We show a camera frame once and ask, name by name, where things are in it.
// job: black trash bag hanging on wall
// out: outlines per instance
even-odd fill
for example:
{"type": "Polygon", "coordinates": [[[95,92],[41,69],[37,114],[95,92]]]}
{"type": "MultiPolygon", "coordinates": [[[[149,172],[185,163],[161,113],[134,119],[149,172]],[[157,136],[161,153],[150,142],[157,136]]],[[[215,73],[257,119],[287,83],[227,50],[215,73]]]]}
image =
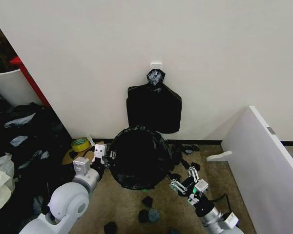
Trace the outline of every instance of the black trash bag hanging on wall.
{"type": "Polygon", "coordinates": [[[181,97],[163,84],[165,73],[151,70],[148,84],[128,88],[127,115],[130,127],[142,124],[160,133],[180,128],[181,97]]]}
{"type": "Polygon", "coordinates": [[[153,189],[174,168],[167,142],[143,125],[122,130],[107,157],[115,180],[132,190],[153,189]]]}

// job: baseboard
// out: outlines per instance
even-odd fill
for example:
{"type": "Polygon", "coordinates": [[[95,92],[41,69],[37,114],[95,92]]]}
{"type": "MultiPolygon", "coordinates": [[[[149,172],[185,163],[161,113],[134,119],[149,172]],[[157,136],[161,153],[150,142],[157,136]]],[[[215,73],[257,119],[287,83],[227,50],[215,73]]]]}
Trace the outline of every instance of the baseboard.
{"type": "Polygon", "coordinates": [[[293,146],[293,141],[282,140],[281,143],[285,146],[293,146]]]}
{"type": "MultiPolygon", "coordinates": [[[[104,141],[111,143],[113,139],[93,139],[94,142],[104,141]]],[[[220,145],[221,140],[167,140],[169,144],[180,143],[184,145],[220,145]]],[[[285,146],[293,146],[293,141],[283,140],[281,143],[285,146]]]]}

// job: carpet floor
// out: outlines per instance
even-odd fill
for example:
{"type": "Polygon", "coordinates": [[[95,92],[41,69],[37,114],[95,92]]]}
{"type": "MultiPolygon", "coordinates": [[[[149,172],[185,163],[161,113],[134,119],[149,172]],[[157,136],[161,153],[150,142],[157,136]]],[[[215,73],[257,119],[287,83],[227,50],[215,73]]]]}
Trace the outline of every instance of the carpet floor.
{"type": "MultiPolygon", "coordinates": [[[[238,216],[239,227],[245,234],[255,234],[248,211],[239,193],[227,162],[206,162],[206,157],[222,153],[220,145],[199,145],[200,151],[184,155],[191,163],[199,163],[199,176],[209,183],[207,197],[216,199],[227,193],[232,211],[238,216]]],[[[293,156],[293,146],[287,147],[293,156]]],[[[187,171],[178,165],[175,173],[187,178],[187,171]]],[[[165,178],[154,190],[146,192],[123,189],[112,177],[109,170],[105,171],[90,200],[86,213],[71,230],[71,234],[104,234],[104,225],[115,222],[118,234],[168,234],[170,229],[181,234],[206,233],[195,210],[184,197],[179,197],[169,187],[165,178]],[[153,208],[160,213],[156,223],[139,223],[138,213],[147,207],[141,202],[146,196],[153,198],[153,208]]],[[[226,200],[219,201],[216,207],[221,212],[227,212],[226,200]]]]}

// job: black cable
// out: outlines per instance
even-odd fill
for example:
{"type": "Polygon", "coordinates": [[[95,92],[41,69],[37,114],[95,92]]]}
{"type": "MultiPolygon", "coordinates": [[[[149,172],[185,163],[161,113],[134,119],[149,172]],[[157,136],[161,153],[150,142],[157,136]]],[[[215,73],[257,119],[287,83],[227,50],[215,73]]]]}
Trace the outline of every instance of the black cable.
{"type": "Polygon", "coordinates": [[[215,202],[217,202],[217,201],[220,201],[220,200],[223,199],[224,197],[226,197],[229,211],[232,212],[232,209],[231,209],[231,206],[230,206],[230,202],[229,202],[229,197],[228,197],[228,195],[227,195],[226,193],[222,194],[219,198],[217,198],[217,199],[215,199],[215,200],[211,200],[211,202],[215,203],[215,202]]]}
{"type": "Polygon", "coordinates": [[[180,162],[186,170],[189,169],[190,165],[188,164],[187,161],[185,161],[183,158],[181,158],[180,162]]]}

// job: roll of tape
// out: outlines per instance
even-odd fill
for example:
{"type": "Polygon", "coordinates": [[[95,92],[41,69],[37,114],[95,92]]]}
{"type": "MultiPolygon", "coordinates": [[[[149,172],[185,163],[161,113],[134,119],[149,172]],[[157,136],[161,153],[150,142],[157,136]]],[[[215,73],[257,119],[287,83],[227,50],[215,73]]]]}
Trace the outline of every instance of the roll of tape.
{"type": "Polygon", "coordinates": [[[81,152],[88,149],[90,146],[90,142],[87,138],[78,138],[71,143],[71,147],[75,152],[81,152]]]}

